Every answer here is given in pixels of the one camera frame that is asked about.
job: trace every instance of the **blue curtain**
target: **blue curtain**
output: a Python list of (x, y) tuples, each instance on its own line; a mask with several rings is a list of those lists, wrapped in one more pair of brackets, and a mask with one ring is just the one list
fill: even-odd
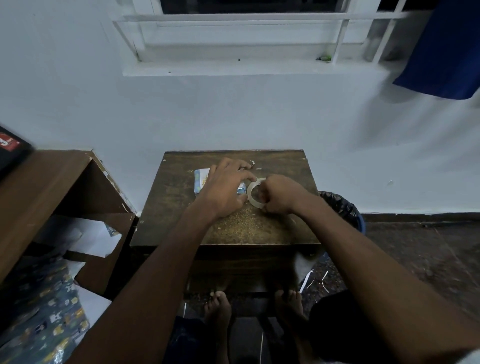
[(480, 0), (442, 0), (395, 85), (464, 100), (480, 87)]

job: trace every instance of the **clear adhesive tape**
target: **clear adhesive tape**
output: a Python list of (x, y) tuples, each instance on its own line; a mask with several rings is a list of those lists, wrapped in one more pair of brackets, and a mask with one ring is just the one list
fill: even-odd
[(266, 178), (258, 178), (256, 182), (250, 183), (250, 186), (247, 188), (247, 196), (248, 200), (252, 204), (252, 206), (255, 206), (256, 208), (263, 208), (265, 204), (262, 204), (261, 202), (255, 201), (252, 197), (252, 191), (255, 187), (257, 187), (259, 184), (261, 184), (263, 181), (265, 181)]

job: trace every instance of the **red sticker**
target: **red sticker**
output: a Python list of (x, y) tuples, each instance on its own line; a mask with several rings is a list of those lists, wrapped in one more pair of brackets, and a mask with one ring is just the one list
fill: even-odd
[(20, 145), (18, 140), (13, 139), (11, 136), (0, 133), (0, 147), (8, 150), (9, 152), (13, 151), (16, 147)]

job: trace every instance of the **white wall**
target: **white wall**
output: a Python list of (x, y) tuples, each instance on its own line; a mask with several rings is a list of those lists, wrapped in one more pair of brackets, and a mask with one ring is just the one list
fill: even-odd
[(382, 71), (127, 78), (95, 0), (2, 1), (0, 37), (0, 123), (93, 148), (138, 211), (166, 150), (271, 148), (304, 149), (317, 187), (362, 212), (480, 211), (478, 93), (440, 100)]

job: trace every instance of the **brown tabletop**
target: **brown tabletop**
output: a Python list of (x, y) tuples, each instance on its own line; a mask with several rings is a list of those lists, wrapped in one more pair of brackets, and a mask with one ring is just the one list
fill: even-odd
[[(288, 176), (313, 194), (318, 194), (303, 150), (243, 150), (218, 152), (166, 152), (160, 164), (132, 247), (155, 247), (162, 243), (183, 210), (195, 200), (194, 171), (218, 164), (223, 157), (255, 161), (258, 178), (270, 174)], [(269, 216), (250, 203), (214, 224), (202, 245), (318, 244), (308, 226), (294, 215)]]

